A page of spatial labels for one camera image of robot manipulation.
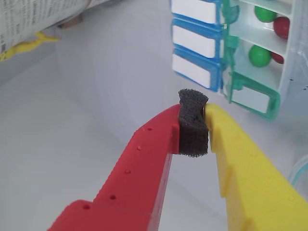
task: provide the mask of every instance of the gray sponge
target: gray sponge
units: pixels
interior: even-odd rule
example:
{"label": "gray sponge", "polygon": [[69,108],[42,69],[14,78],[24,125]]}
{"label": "gray sponge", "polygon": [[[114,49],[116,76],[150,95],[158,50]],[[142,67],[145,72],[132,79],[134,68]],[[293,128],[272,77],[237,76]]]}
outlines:
{"label": "gray sponge", "polygon": [[180,151],[179,154],[198,157],[207,154],[208,128],[203,108],[208,98],[196,90],[183,89],[180,96]]}

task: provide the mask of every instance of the newspaper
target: newspaper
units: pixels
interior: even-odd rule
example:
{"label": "newspaper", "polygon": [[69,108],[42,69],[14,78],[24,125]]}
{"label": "newspaper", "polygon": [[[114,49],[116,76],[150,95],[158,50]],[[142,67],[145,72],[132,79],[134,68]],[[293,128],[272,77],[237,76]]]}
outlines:
{"label": "newspaper", "polygon": [[89,0],[0,0],[0,53],[88,6]]}

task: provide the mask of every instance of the yellow object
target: yellow object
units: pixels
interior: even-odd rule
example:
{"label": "yellow object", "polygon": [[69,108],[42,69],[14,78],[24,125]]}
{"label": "yellow object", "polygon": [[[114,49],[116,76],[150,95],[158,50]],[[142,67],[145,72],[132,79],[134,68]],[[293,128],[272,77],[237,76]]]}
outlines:
{"label": "yellow object", "polygon": [[38,37],[36,40],[18,43],[16,46],[13,46],[9,48],[7,51],[5,51],[4,53],[0,54],[0,61],[8,60],[17,53],[24,53],[27,51],[31,51],[35,49],[36,47],[38,47],[43,42],[58,41],[57,38],[45,36],[45,34],[41,31],[37,32],[35,35]]}
{"label": "yellow object", "polygon": [[308,203],[220,107],[205,120],[216,153],[229,231],[308,231]]}

